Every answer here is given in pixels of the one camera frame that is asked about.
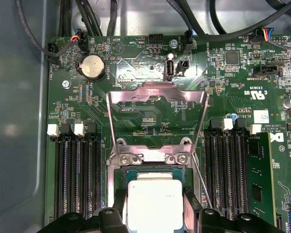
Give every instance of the white sticker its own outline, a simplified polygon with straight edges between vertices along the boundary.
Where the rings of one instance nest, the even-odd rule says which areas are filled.
[[[270,119],[268,116],[268,110],[254,110],[253,117],[254,117],[255,124],[268,124],[268,123],[270,123]]]

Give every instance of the metal bracket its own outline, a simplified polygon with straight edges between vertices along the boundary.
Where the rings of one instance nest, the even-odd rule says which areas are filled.
[[[179,145],[164,145],[160,149],[149,149],[146,145],[127,145],[124,139],[117,139],[112,116],[112,104],[119,102],[145,102],[151,96],[164,96],[167,101],[193,101],[202,106],[199,124],[194,138],[183,138]],[[107,93],[107,108],[111,127],[113,150],[107,160],[108,166],[108,206],[114,202],[114,170],[121,166],[142,165],[143,162],[162,162],[167,165],[186,165],[194,163],[198,170],[195,149],[207,111],[209,95],[205,91],[182,91],[173,83],[144,83],[133,91],[111,91]]]
[[[128,148],[131,146],[126,146],[126,147],[121,146],[121,145],[118,145],[118,143],[116,142],[111,104],[117,104],[119,102],[145,102],[151,96],[164,96],[167,99],[167,101],[193,101],[197,104],[202,105],[202,111],[199,118],[200,124],[197,125],[195,129],[193,143],[189,146],[183,147],[183,149],[186,150],[185,152],[193,153],[195,151],[198,138],[199,138],[199,133],[202,127],[202,122],[204,120],[204,117],[207,111],[209,95],[206,93],[206,91],[182,91],[173,83],[168,83],[168,82],[164,82],[164,83],[146,82],[142,86],[139,86],[137,89],[133,91],[110,91],[107,93],[106,100],[107,100],[107,108],[108,108],[108,115],[109,115],[109,121],[110,121],[110,127],[111,127],[114,152],[116,154],[121,154],[121,153],[127,153],[128,151],[132,152],[132,149]],[[150,151],[152,154],[154,154],[154,152],[164,153],[165,149],[166,149],[166,146],[158,150],[149,150],[149,149],[147,150]]]

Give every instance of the black connector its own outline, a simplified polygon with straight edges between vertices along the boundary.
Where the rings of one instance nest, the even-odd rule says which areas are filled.
[[[149,45],[162,44],[163,42],[163,34],[149,34]]]
[[[262,29],[256,29],[254,33],[249,35],[249,42],[251,43],[261,43],[264,40]]]
[[[82,52],[89,52],[88,39],[84,33],[80,33],[80,40],[78,40],[78,47]]]
[[[59,48],[54,42],[48,43],[48,51],[49,52],[53,52],[53,53],[58,53],[59,52]],[[51,64],[59,65],[59,57],[47,56],[47,59],[49,60],[49,62]]]
[[[254,69],[252,69],[252,75],[277,75],[281,76],[281,72],[279,70],[278,66],[274,65],[264,65],[264,66],[258,66]]]
[[[185,71],[190,67],[190,61],[179,61],[176,69],[178,76],[184,76]]]

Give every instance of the wire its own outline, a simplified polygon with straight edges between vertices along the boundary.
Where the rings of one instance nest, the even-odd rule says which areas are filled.
[[[273,32],[273,28],[271,28],[269,31],[268,31],[268,40],[271,39],[271,36],[272,36],[272,32]]]
[[[178,3],[175,0],[166,0],[166,1],[182,17],[182,19],[184,20],[185,24],[188,26],[189,30],[192,30],[193,27],[192,27],[192,25],[191,25],[187,15],[186,15],[186,13],[182,10],[182,8],[178,5]]]
[[[281,0],[266,0],[266,2],[277,11],[286,5]],[[291,9],[289,9],[285,14],[291,17]]]
[[[182,4],[182,9],[185,9],[187,11],[186,14],[189,12],[188,10],[190,10],[190,7],[187,3],[186,0],[181,0],[181,4]],[[276,19],[278,19],[280,16],[282,16],[284,13],[286,13],[289,9],[291,9],[291,1],[286,4],[284,7],[282,7],[280,10],[278,10],[277,12],[273,13],[272,15],[270,15],[269,17],[265,18],[264,20],[251,25],[250,27],[247,27],[245,29],[233,32],[233,33],[227,33],[227,34],[223,34],[223,35],[209,35],[209,34],[205,34],[205,32],[202,30],[202,28],[200,27],[200,25],[198,24],[196,18],[194,19],[194,21],[191,21],[191,25],[194,29],[194,31],[197,33],[197,35],[199,36],[199,38],[201,40],[207,41],[207,42],[220,42],[220,41],[225,41],[225,40],[231,40],[234,39],[238,36],[243,36],[243,35],[247,35],[249,33],[251,33],[252,31],[254,31],[256,28],[261,28],[261,27],[265,27],[266,25],[272,23],[273,21],[275,21]]]
[[[82,2],[83,2],[84,9],[85,9],[88,17],[89,17],[89,19],[92,22],[92,26],[93,26],[93,29],[94,29],[95,34],[97,36],[103,36],[102,35],[102,32],[101,32],[101,29],[100,29],[100,26],[98,24],[96,15],[95,15],[95,13],[94,13],[91,5],[89,4],[88,0],[82,0]]]
[[[82,19],[83,19],[83,22],[85,23],[85,26],[87,28],[87,31],[88,31],[88,34],[90,36],[95,36],[95,31],[93,29],[93,26],[91,24],[91,21],[89,20],[89,17],[88,15],[86,14],[86,11],[85,11],[85,8],[82,4],[82,1],[81,0],[75,0],[77,6],[78,6],[78,9],[81,13],[81,16],[82,16]]]
[[[59,0],[59,29],[58,36],[63,37],[64,35],[64,16],[65,16],[65,0]]]
[[[24,10],[23,10],[23,6],[21,4],[21,0],[15,0],[16,2],[16,7],[17,7],[17,13],[20,19],[21,24],[24,27],[24,30],[28,36],[28,38],[30,39],[30,41],[32,42],[32,44],[37,47],[41,52],[43,52],[45,55],[50,56],[50,57],[59,57],[61,55],[63,55],[65,52],[67,52],[67,50],[71,47],[71,45],[73,44],[72,41],[69,41],[67,44],[65,44],[65,46],[57,53],[53,53],[53,52],[49,52],[47,51],[45,48],[43,48],[35,39],[34,35],[32,34],[28,23],[26,21],[25,15],[24,15]]]
[[[110,21],[107,29],[107,36],[114,35],[117,19],[117,0],[110,1]]]
[[[64,31],[65,36],[71,36],[72,0],[65,1]]]
[[[211,17],[211,21],[215,27],[215,29],[217,30],[217,32],[220,35],[226,34],[226,31],[224,30],[224,28],[222,27],[218,16],[217,16],[217,11],[215,9],[215,0],[210,0],[209,1],[209,10],[210,10],[210,17]]]

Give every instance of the ram slot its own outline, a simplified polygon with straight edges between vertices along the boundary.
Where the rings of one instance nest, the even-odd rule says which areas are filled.
[[[241,202],[242,212],[249,212],[249,198],[248,198],[248,183],[247,183],[247,169],[246,169],[246,154],[247,149],[245,148],[245,141],[247,136],[244,132],[238,132],[237,144],[239,147],[239,168],[240,168],[240,179],[241,179]]]
[[[213,184],[212,184],[212,169],[211,169],[211,161],[212,161],[212,136],[210,135],[210,132],[205,131],[205,182],[206,182],[206,188],[207,192],[210,198],[210,201],[213,206],[215,206],[215,203],[213,201]]]
[[[225,172],[228,172],[228,219],[233,220],[236,210],[235,210],[235,170],[234,170],[234,143],[233,136],[230,133],[224,133],[225,138],[225,153],[227,157],[227,167]]]
[[[94,173],[95,173],[95,194],[94,207],[99,209],[102,207],[102,160],[101,160],[101,146],[99,141],[93,142],[95,144],[94,157]]]
[[[228,159],[224,153],[224,138],[222,136],[219,137],[219,157],[218,157],[218,177],[220,183],[220,199],[221,199],[221,212],[224,216],[228,216],[227,208],[228,208],[228,173],[226,172],[226,168],[228,167]]]
[[[63,215],[64,208],[64,147],[63,142],[55,142],[55,204],[54,218],[57,219]]]
[[[84,142],[79,141],[77,142],[77,154],[78,154],[78,199],[79,199],[79,204],[78,204],[78,211],[79,213],[85,214],[86,212],[86,202],[84,202],[84,199],[86,198],[85,194],[85,188],[84,188]]]
[[[72,157],[71,157],[71,212],[77,212],[78,203],[78,153],[77,142],[72,141]]]
[[[64,213],[71,212],[71,158],[72,158],[72,142],[65,141],[65,210]]]
[[[82,212],[84,214],[85,219],[89,218],[89,153],[88,153],[88,142],[85,141],[83,143],[84,150],[83,150],[83,207],[84,211]]]

